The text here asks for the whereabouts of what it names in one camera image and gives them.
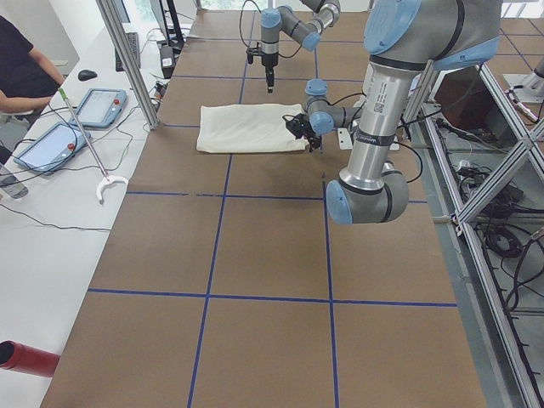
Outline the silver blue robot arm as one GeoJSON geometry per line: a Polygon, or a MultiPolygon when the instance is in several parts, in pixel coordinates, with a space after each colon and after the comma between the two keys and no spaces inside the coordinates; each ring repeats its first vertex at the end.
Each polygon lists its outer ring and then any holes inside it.
{"type": "Polygon", "coordinates": [[[388,152],[413,78],[429,61],[442,71],[490,60],[499,45],[501,11],[499,1],[377,1],[365,25],[372,76],[362,107],[331,106],[325,82],[307,83],[305,110],[316,134],[360,117],[348,165],[326,188],[336,223],[385,223],[402,214],[408,185],[388,152]]]}
{"type": "Polygon", "coordinates": [[[341,13],[341,5],[337,0],[302,1],[302,4],[314,12],[309,22],[300,20],[286,5],[266,8],[261,13],[261,41],[257,46],[257,55],[261,57],[269,94],[274,89],[274,69],[280,58],[280,34],[283,32],[301,48],[314,51],[323,31],[334,26],[341,13]]]}

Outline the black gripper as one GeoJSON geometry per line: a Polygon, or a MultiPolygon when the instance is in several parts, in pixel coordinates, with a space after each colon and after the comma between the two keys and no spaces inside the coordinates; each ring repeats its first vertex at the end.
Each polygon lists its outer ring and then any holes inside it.
{"type": "Polygon", "coordinates": [[[315,135],[313,128],[303,114],[293,117],[292,133],[296,139],[306,139],[309,142],[309,152],[321,149],[321,137],[315,135]]]}
{"type": "Polygon", "coordinates": [[[261,53],[261,64],[265,69],[265,77],[267,82],[267,92],[272,93],[275,86],[275,73],[274,69],[278,65],[278,54],[266,54],[261,53]]]}

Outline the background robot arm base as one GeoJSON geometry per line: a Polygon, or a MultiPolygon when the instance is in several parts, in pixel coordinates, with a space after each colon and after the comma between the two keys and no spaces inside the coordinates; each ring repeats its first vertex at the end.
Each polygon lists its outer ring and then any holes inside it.
{"type": "Polygon", "coordinates": [[[508,88],[505,94],[515,105],[543,101],[543,59],[529,74],[504,74],[508,88]]]}

